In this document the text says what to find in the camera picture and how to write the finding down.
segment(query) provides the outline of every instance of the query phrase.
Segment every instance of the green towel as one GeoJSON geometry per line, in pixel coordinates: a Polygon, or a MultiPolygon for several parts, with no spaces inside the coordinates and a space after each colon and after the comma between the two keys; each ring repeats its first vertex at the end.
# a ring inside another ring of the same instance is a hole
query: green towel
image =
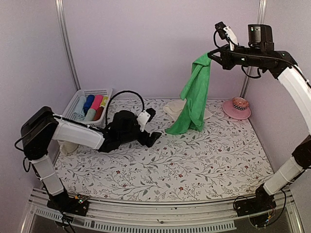
{"type": "Polygon", "coordinates": [[[180,93],[182,100],[187,103],[177,121],[165,132],[169,134],[182,134],[187,130],[202,131],[204,127],[204,111],[209,85],[210,61],[207,53],[199,57],[192,64],[191,78],[180,93]]]}

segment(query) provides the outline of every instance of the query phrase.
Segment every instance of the white basket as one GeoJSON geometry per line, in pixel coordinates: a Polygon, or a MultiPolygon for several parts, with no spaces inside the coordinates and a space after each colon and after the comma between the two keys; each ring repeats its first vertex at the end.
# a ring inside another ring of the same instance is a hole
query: white basket
{"type": "MultiPolygon", "coordinates": [[[[108,96],[107,99],[107,104],[110,100],[112,94],[112,89],[94,89],[94,90],[78,90],[74,96],[72,97],[72,99],[70,100],[69,104],[67,105],[67,108],[64,110],[63,112],[63,116],[65,118],[68,118],[70,120],[76,120],[74,113],[74,110],[78,104],[79,98],[80,96],[85,96],[87,97],[88,95],[103,95],[103,96],[108,96]]],[[[101,118],[99,120],[95,120],[95,121],[81,121],[81,123],[86,124],[86,125],[90,125],[90,126],[98,126],[98,127],[102,127],[104,125],[104,115],[106,112],[106,106],[104,107],[103,113],[101,115],[101,118]]]]}

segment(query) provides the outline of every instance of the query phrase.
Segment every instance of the white wall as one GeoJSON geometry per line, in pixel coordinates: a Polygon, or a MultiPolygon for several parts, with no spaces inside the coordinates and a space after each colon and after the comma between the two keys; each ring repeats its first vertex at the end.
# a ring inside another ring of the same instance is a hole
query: white wall
{"type": "Polygon", "coordinates": [[[36,179],[14,142],[42,106],[62,113],[74,87],[54,0],[2,0],[0,22],[0,232],[16,233],[36,179]]]}
{"type": "MultiPolygon", "coordinates": [[[[190,78],[192,62],[215,49],[215,23],[230,25],[245,44],[247,24],[256,22],[258,7],[259,0],[64,1],[82,88],[175,98],[190,78]]],[[[212,66],[208,97],[237,96],[241,69],[212,66]]]]}
{"type": "MultiPolygon", "coordinates": [[[[311,1],[268,0],[265,24],[272,26],[276,50],[286,50],[298,62],[307,78],[311,74],[311,1]]],[[[307,126],[285,88],[271,74],[252,80],[247,92],[251,121],[268,154],[274,170],[308,135],[307,126]]],[[[311,174],[306,172],[291,190],[303,220],[305,232],[311,232],[311,174]]]]}

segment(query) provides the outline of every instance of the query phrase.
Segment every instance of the floral pattern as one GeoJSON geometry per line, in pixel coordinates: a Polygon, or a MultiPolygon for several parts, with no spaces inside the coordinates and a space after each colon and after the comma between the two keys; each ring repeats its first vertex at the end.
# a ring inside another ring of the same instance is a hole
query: floral pattern
{"type": "MultiPolygon", "coordinates": [[[[101,153],[79,146],[71,155],[59,155],[56,170],[72,193],[92,197],[141,201],[190,201],[254,193],[273,174],[270,163],[248,120],[234,120],[222,111],[223,100],[208,100],[213,113],[202,132],[170,135],[173,124],[163,112],[171,100],[146,100],[156,110],[148,132],[162,132],[152,148],[138,142],[101,153]]],[[[115,100],[115,112],[139,113],[139,100],[115,100]]]]}

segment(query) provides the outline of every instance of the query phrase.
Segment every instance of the robotic arm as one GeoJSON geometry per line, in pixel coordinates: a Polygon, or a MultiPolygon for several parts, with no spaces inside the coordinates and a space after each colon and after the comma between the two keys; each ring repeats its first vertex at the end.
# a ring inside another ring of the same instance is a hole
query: robotic arm
{"type": "MultiPolygon", "coordinates": [[[[249,48],[238,45],[238,41],[230,27],[222,22],[215,25],[214,43],[217,49],[207,55],[212,60],[222,65],[223,69],[231,70],[235,65],[245,67],[257,67],[260,78],[260,70],[267,70],[290,93],[298,106],[311,134],[311,86],[297,66],[297,62],[286,51],[274,51],[272,29],[268,25],[248,25],[249,48]],[[216,44],[215,35],[219,34],[222,40],[229,44],[219,47],[216,44]]],[[[299,145],[292,153],[292,157],[264,184],[256,189],[256,197],[253,199],[235,202],[234,208],[238,216],[250,215],[275,208],[274,194],[284,186],[297,179],[309,166],[311,166],[311,136],[299,145]]]]}
{"type": "Polygon", "coordinates": [[[150,135],[144,128],[155,114],[156,112],[152,108],[143,109],[138,116],[130,111],[122,110],[115,113],[113,121],[106,124],[106,127],[102,129],[66,119],[54,114],[49,107],[42,107],[22,126],[21,139],[16,142],[15,146],[18,148],[17,143],[22,141],[23,149],[18,149],[24,152],[37,177],[43,182],[50,198],[48,207],[59,210],[61,213],[85,216],[88,210],[88,202],[79,196],[69,197],[48,156],[47,149],[50,141],[68,141],[101,152],[110,152],[117,149],[121,144],[134,140],[143,146],[151,147],[161,136],[161,133],[153,132],[150,135]]]}

